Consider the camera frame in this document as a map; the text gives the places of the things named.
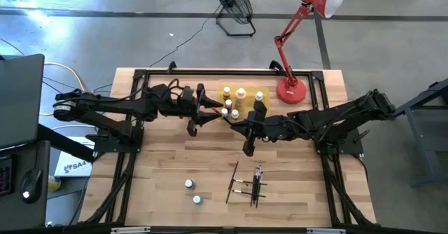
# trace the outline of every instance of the concrete floor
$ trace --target concrete floor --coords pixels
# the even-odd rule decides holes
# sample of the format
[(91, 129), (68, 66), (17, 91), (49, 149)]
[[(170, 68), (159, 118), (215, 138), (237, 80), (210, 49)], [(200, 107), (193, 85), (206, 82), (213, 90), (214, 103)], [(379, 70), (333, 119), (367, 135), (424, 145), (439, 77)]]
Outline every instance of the concrete floor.
[[(298, 0), (251, 0), (254, 13), (294, 13)], [(448, 0), (344, 0), (340, 15), (448, 15)], [(0, 0), (0, 7), (42, 7), (95, 11), (212, 13), (218, 0)], [(25, 54), (43, 53), (47, 62), (73, 67), (89, 90), (111, 83), (116, 67), (147, 67), (196, 32), (204, 19), (172, 18), (49, 18), (0, 17), (0, 37)], [(253, 21), (257, 34), (249, 39), (226, 37), (208, 21), (191, 42), (156, 66), (175, 60), (179, 67), (264, 68), (279, 60), (273, 37), (288, 20)], [(225, 20), (231, 29), (246, 29)], [(379, 88), (396, 105), (413, 98), (434, 81), (447, 77), (448, 22), (338, 22), (324, 21), (323, 30), (332, 69), (341, 69), (350, 98)], [(285, 47), (297, 69), (322, 69), (313, 20), (304, 20)], [(16, 54), (0, 43), (1, 54)], [(77, 86), (74, 77), (59, 67), (46, 67), (45, 76)], [(69, 88), (52, 84), (61, 91)], [(41, 111), (48, 112), (55, 91), (43, 86)], [(63, 125), (41, 117), (48, 127)], [(422, 173), (407, 121), (371, 122), (364, 138), (365, 163), (378, 223), (384, 226), (447, 232), (448, 186), (410, 188), (409, 180)], [(63, 129), (81, 136), (85, 129)], [(58, 154), (52, 153), (51, 170)], [(67, 191), (81, 189), (83, 179), (68, 181)], [(47, 219), (68, 224), (79, 193), (48, 201)]]

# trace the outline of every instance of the robotic arm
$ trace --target robotic arm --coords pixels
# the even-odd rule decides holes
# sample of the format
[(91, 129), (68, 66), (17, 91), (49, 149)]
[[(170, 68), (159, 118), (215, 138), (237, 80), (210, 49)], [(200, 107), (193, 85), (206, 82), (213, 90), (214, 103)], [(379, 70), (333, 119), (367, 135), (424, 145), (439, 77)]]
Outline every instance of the robotic arm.
[[(81, 92), (76, 89), (72, 92), (56, 95), (56, 103), (53, 115), (60, 121), (78, 121), (94, 125), (104, 134), (88, 135), (87, 138), (94, 142), (109, 142), (108, 148), (117, 149), (115, 145), (126, 148), (127, 146), (139, 145), (143, 137), (143, 123), (151, 122), (158, 117), (158, 113), (163, 116), (178, 116), (179, 118), (189, 117), (187, 131), (192, 137), (196, 136), (196, 125), (203, 126), (205, 123), (220, 117), (215, 112), (207, 113), (200, 111), (200, 107), (222, 107), (223, 104), (213, 101), (206, 96), (204, 85), (197, 85), (196, 97), (194, 90), (190, 87), (179, 86), (179, 80), (174, 79), (169, 85), (160, 84), (148, 87), (148, 83), (143, 83), (143, 87), (128, 97), (135, 96), (141, 92), (138, 99), (111, 98), (94, 95), (88, 92)], [(174, 88), (181, 89), (181, 94), (172, 92)], [(136, 125), (133, 121), (115, 121), (103, 116), (98, 111), (121, 113), (135, 117)]]
[(232, 123), (231, 128), (245, 136), (243, 152), (247, 156), (253, 155), (256, 138), (264, 142), (313, 139), (316, 149), (327, 149), (344, 141), (350, 132), (368, 121), (392, 119), (394, 110), (387, 96), (376, 89), (331, 109), (296, 111), (287, 113), (287, 116), (266, 118), (265, 105), (256, 102), (247, 119)]

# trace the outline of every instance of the yellow tray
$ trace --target yellow tray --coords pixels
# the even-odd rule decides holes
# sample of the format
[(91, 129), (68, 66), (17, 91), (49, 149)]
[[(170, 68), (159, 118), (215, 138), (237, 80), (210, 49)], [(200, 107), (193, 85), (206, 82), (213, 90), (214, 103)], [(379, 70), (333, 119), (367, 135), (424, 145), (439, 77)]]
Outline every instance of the yellow tray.
[(261, 91), (263, 93), (263, 104), (267, 108), (266, 116), (269, 116), (270, 106), (269, 106), (269, 88), (268, 87), (262, 87), (262, 86), (255, 87), (255, 86), (242, 86), (242, 85), (220, 85), (220, 86), (218, 86), (218, 101), (222, 102), (222, 103), (225, 102), (224, 97), (223, 97), (224, 87), (230, 88), (230, 99), (232, 100), (232, 109), (235, 108), (235, 101), (237, 99), (235, 92), (239, 88), (243, 88), (243, 89), (245, 89), (245, 91), (247, 93), (246, 98), (244, 98), (243, 102), (241, 103), (241, 108), (238, 110), (239, 111), (238, 119), (236, 119), (236, 120), (231, 119), (231, 117), (230, 117), (231, 112), (229, 112), (228, 118), (230, 121), (238, 122), (238, 121), (242, 121), (245, 118), (247, 118), (247, 113), (253, 110), (253, 103), (255, 102), (255, 95), (257, 94), (258, 91)]

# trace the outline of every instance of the lamp base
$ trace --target lamp base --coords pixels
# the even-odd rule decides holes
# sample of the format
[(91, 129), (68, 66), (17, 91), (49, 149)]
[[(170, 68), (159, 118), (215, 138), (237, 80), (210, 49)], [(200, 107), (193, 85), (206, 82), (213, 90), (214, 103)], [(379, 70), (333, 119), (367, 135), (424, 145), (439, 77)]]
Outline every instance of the lamp base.
[(287, 104), (298, 104), (307, 94), (307, 87), (301, 80), (297, 80), (297, 85), (288, 84), (288, 78), (285, 77), (277, 86), (277, 96)]

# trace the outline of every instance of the fan grille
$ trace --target fan grille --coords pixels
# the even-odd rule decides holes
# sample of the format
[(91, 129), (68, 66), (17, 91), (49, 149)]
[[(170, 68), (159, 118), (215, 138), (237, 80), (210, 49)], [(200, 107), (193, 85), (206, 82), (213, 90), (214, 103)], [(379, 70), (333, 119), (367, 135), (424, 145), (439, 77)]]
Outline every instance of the fan grille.
[(252, 18), (252, 6), (249, 0), (219, 0), (224, 9), (239, 24), (247, 24)]

